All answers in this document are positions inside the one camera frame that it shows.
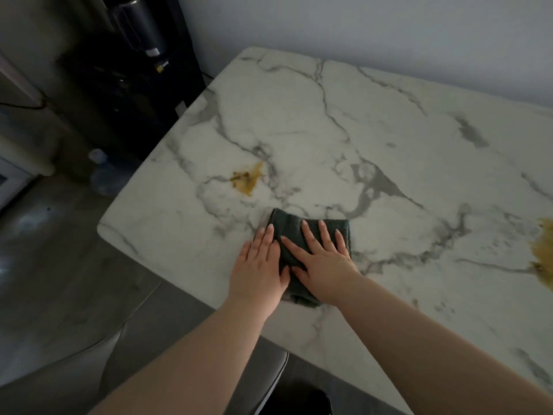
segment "white marble tabletop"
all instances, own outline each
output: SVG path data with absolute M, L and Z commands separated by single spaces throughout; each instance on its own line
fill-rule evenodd
M 537 219 L 553 216 L 552 154 L 551 110 L 248 48 L 98 230 L 216 308 L 267 208 L 349 218 L 363 274 L 553 392 L 553 293 L 529 269 Z M 235 190 L 233 171 L 259 161 L 252 196 Z M 263 336 L 409 412 L 335 308 L 282 302 Z

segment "finger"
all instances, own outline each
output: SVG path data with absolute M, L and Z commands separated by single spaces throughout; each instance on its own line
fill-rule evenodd
M 286 236 L 280 236 L 280 241 L 283 245 L 286 246 L 286 249 L 288 249 L 297 260 L 299 260 L 305 266 L 308 266 L 309 261 L 311 261 L 312 257 L 312 255 L 308 251 L 304 251 L 301 247 L 295 244 L 292 240 L 288 239 Z
M 328 233 L 326 224 L 322 220 L 319 220 L 319 230 L 321 230 L 322 246 L 325 248 L 325 251 L 336 252 L 334 243 L 332 243 L 332 240 L 330 240 L 330 234 Z
M 324 251 L 319 241 L 314 237 L 308 222 L 303 220 L 301 222 L 301 230 L 304 233 L 305 241 L 307 242 L 312 254 L 319 254 Z
M 282 287 L 282 293 L 286 291 L 290 284 L 290 267 L 285 266 L 280 274 L 280 286 Z
M 249 248 L 248 252 L 248 259 L 255 259 L 257 257 L 257 253 L 259 252 L 259 246 L 261 245 L 261 240 L 263 239 L 263 235 L 265 234 L 265 228 L 262 227 L 257 231 L 257 234 L 255 235 L 255 238 L 253 239 L 252 245 Z
M 303 269 L 298 267 L 292 267 L 292 272 L 295 276 L 300 280 L 300 282 L 308 288 L 310 291 L 309 285 L 311 284 L 311 279 L 309 278 L 309 274 L 305 272 Z
M 336 237 L 336 246 L 338 249 L 338 253 L 344 255 L 346 258 L 349 258 L 349 252 L 347 251 L 346 242 L 344 240 L 344 237 L 342 236 L 342 233 L 340 233 L 340 230 L 336 229 L 334 232 L 334 236 Z
M 269 254 L 267 255 L 267 262 L 276 263 L 280 259 L 280 244 L 276 240 L 273 241 L 273 244 L 269 247 Z
M 265 230 L 265 236 L 261 241 L 261 246 L 259 246 L 259 254 L 257 257 L 263 261 L 267 260 L 267 255 L 269 254 L 269 247 L 273 243 L 273 234 L 275 232 L 274 226 L 269 224 Z
M 237 261 L 244 262 L 246 259 L 248 259 L 248 251 L 251 245 L 252 245 L 252 242 L 250 240 L 244 243 L 244 246 L 242 246 L 242 249 L 240 249 L 240 253 L 238 254 Z

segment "hand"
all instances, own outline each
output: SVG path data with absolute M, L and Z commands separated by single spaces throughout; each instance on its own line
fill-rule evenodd
M 250 306 L 265 322 L 274 312 L 290 283 L 290 269 L 278 272 L 280 245 L 273 242 L 274 227 L 259 229 L 247 241 L 234 263 L 227 301 Z
M 307 268 L 307 272 L 293 267 L 292 272 L 301 283 L 323 303 L 337 305 L 344 285 L 352 277 L 361 276 L 349 257 L 342 233 L 336 230 L 336 245 L 330 240 L 330 234 L 324 221 L 319 221 L 322 245 L 314 237 L 307 222 L 301 222 L 301 230 L 313 254 L 309 254 L 287 237 L 281 236 L 283 245 Z

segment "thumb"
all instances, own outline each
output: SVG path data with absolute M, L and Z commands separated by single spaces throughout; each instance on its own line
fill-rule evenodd
M 290 267 L 287 265 L 280 274 L 280 286 L 282 287 L 283 293 L 288 288 L 288 284 L 290 284 Z
M 292 267 L 292 272 L 301 281 L 301 283 L 309 289 L 310 279 L 307 272 L 298 267 Z

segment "dark green cloth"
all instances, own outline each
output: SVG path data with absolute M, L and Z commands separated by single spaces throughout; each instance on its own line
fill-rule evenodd
M 274 238 L 280 243 L 280 271 L 288 265 L 290 267 L 300 267 L 306 269 L 305 266 L 297 260 L 294 255 L 290 253 L 288 249 L 280 241 L 280 236 L 286 236 L 297 244 L 302 249 L 310 252 L 308 244 L 305 242 L 303 233 L 301 232 L 301 220 L 303 218 L 295 216 L 293 214 L 288 214 L 286 211 L 275 208 L 268 224 L 273 224 L 275 228 Z M 309 228 L 313 232 L 313 235 L 317 240 L 321 242 L 321 232 L 319 230 L 319 221 L 318 220 L 306 220 L 309 224 Z M 335 230 L 340 230 L 344 240 L 346 241 L 346 247 L 348 252 L 350 252 L 350 235 L 349 235 L 349 220 L 324 220 L 328 232 L 330 233 L 330 238 L 334 245 L 336 245 L 335 239 Z M 297 279 L 294 274 L 290 273 L 290 285 L 288 286 L 285 297 L 293 301 L 296 304 L 301 304 L 307 307 L 318 307 L 321 305 L 321 302 L 317 300 L 312 293 Z

